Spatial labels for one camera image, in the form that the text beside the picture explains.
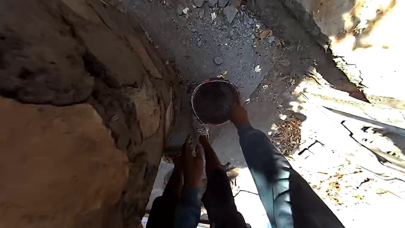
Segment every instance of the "bucket rim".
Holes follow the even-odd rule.
[[[197,117],[197,119],[198,119],[199,121],[201,121],[201,120],[200,120],[200,118],[198,117],[198,115],[197,115],[197,113],[196,113],[196,111],[195,111],[195,109],[194,109],[194,95],[195,95],[196,91],[197,91],[202,85],[204,85],[204,84],[206,84],[206,83],[209,83],[209,82],[226,82],[226,83],[229,83],[230,85],[232,85],[236,90],[238,90],[238,88],[236,87],[236,85],[234,85],[232,82],[225,81],[225,80],[221,80],[221,79],[216,79],[216,78],[213,79],[213,80],[208,79],[207,81],[205,81],[205,82],[199,84],[199,85],[194,89],[193,94],[191,95],[191,107],[192,107],[192,109],[193,109],[194,115]],[[219,123],[219,124],[213,124],[213,123],[205,123],[205,124],[208,124],[208,125],[211,125],[211,126],[218,126],[218,125],[226,124],[226,123],[228,123],[229,121],[230,121],[230,120],[227,120],[226,122]]]

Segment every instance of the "forearm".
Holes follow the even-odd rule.
[[[343,227],[265,133],[245,125],[238,134],[247,166],[273,228]]]
[[[239,128],[239,142],[271,225],[293,227],[289,195],[290,164],[267,135],[250,124]]]

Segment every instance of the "hand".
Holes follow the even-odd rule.
[[[234,104],[230,111],[229,119],[237,129],[241,129],[244,124],[249,123],[249,117],[247,111],[239,104]]]
[[[192,139],[188,135],[182,149],[184,185],[190,188],[199,188],[204,169],[203,149],[201,146],[196,146],[196,156],[193,156],[191,146]]]

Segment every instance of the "metal bucket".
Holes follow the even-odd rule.
[[[203,109],[210,109],[212,107],[210,107],[210,105],[206,105],[206,107],[202,107],[200,103],[198,103],[198,98],[196,99],[196,96],[201,96],[198,91],[203,88],[205,90],[210,90],[210,86],[212,86],[212,88],[214,89],[214,85],[211,84],[212,83],[216,83],[216,86],[218,86],[220,83],[225,83],[225,85],[227,86],[227,88],[230,90],[229,94],[226,94],[225,96],[227,96],[227,102],[224,104],[224,110],[223,110],[223,115],[218,115],[217,118],[212,116],[210,118],[207,118],[206,116],[204,116],[202,114],[202,112],[199,112],[199,110]],[[196,117],[203,123],[208,124],[208,125],[222,125],[224,123],[229,122],[229,114],[230,114],[230,107],[234,104],[237,103],[239,101],[239,92],[238,92],[238,88],[232,84],[231,82],[222,80],[220,78],[210,78],[207,81],[201,83],[200,85],[198,85],[195,89],[194,92],[192,94],[191,97],[191,105],[193,108],[193,112],[196,115]]]

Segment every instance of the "dark sleeve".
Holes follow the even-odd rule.
[[[273,228],[343,227],[265,133],[246,124],[238,134],[247,166]]]
[[[175,212],[176,228],[197,227],[201,215],[198,191],[187,187],[181,191],[180,203],[176,205]]]

